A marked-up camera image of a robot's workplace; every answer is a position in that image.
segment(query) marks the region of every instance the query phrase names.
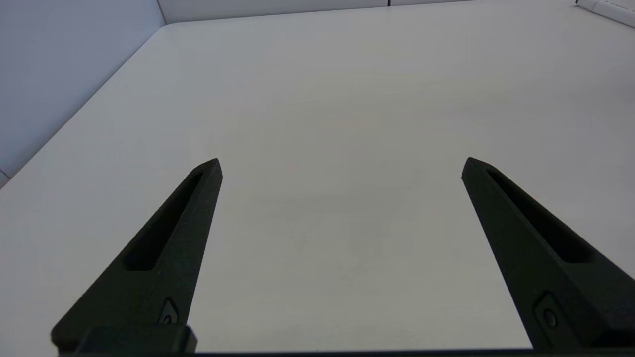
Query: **screw hole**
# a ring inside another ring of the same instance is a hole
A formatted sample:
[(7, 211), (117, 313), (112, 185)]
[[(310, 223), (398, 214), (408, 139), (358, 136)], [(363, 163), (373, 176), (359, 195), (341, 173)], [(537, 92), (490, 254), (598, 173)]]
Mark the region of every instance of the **screw hole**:
[(546, 309), (542, 316), (547, 326), (555, 328), (558, 325), (558, 319), (556, 319), (556, 314), (553, 311)]

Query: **white table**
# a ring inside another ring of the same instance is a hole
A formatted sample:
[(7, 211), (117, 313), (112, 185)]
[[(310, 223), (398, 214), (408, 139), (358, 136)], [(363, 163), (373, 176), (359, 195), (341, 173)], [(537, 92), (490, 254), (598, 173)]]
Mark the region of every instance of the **white table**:
[(635, 32), (570, 0), (163, 27), (0, 191), (0, 354), (197, 164), (199, 351), (525, 347), (460, 174), (489, 161), (635, 275)]

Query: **screw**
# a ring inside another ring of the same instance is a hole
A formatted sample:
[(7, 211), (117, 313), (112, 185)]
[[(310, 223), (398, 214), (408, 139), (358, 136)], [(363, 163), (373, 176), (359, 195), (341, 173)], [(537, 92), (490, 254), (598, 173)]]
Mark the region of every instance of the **screw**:
[(556, 319), (556, 314), (553, 311), (546, 309), (542, 317), (545, 319), (547, 326), (555, 328), (558, 325), (558, 319)]

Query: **white wall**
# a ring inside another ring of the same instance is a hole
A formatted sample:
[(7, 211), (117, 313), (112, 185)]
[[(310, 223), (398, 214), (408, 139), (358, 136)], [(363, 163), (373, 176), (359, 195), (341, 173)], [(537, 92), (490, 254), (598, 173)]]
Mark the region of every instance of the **white wall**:
[(168, 24), (218, 18), (376, 8), (388, 0), (158, 0)]
[(0, 1), (0, 170), (14, 176), (162, 25), (156, 0)]

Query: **table surface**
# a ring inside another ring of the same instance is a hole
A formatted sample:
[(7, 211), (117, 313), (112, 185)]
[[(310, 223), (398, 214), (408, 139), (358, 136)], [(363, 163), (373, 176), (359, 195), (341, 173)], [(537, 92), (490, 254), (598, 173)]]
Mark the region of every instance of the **table surface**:
[(51, 327), (211, 158), (199, 351), (529, 346), (463, 163), (634, 276), (634, 35), (570, 0), (163, 27), (0, 191), (0, 353), (52, 355)]

